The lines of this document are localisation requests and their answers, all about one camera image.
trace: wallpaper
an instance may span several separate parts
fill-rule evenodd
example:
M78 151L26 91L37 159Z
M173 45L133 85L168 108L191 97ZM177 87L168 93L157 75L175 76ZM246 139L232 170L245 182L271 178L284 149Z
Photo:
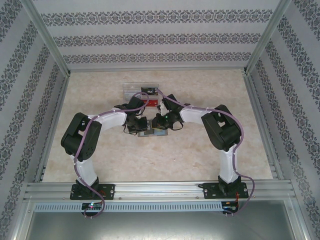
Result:
M0 0L0 240L33 182L65 76L18 0Z
M71 71L245 67L279 0L35 0Z
M318 1L292 1L251 73L312 239L320 239L319 19Z

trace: black mounting plate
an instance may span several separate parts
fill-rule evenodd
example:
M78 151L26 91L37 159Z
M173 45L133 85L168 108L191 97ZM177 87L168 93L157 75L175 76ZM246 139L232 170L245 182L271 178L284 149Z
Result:
M115 185L114 184L101 184L98 185L98 192L103 196L104 200L113 200L115 196ZM98 195L91 197L90 195L82 195L79 192L79 187L77 184L73 184L70 193L71 200L99 200Z
M204 199L235 199L236 194L239 194L239 199L247 199L249 197L247 184L241 182L238 187L228 192L227 195L219 189L218 182L206 182L198 185L199 188L203 189Z

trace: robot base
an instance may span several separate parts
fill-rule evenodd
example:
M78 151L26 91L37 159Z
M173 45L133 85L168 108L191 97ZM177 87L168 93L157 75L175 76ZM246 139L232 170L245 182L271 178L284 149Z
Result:
M247 184L241 182L238 177L232 183L227 184L218 176L219 182L206 182L199 184L198 187L203 189L205 199L233 199L238 193L239 199L247 199L249 197Z
M82 185L78 180L72 185L70 199L71 200L100 200L100 197L86 186ZM91 187L103 196L104 200L113 200L115 195L114 184L99 184L99 179L91 185Z

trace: marble floor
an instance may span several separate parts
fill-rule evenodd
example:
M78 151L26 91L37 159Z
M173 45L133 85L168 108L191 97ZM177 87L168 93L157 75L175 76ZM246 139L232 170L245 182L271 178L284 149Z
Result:
M72 73L54 135L43 182L74 182L73 163L60 146L74 115L98 114L123 104L122 84L159 83L167 95L199 107L226 105L244 127L238 171L254 179L272 179L267 156L240 70L118 71ZM145 116L157 110L149 107ZM93 157L102 182L217 180L220 160L202 125L186 123L167 136L137 137L122 126L99 137Z

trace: vent slot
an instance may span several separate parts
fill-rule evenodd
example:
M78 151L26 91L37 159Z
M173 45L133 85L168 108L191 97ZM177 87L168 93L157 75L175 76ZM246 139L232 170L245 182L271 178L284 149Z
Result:
M35 213L76 213L81 212L81 202L46 202L37 203ZM104 212L137 213L137 212L206 212L222 211L220 201L201 202L106 202Z

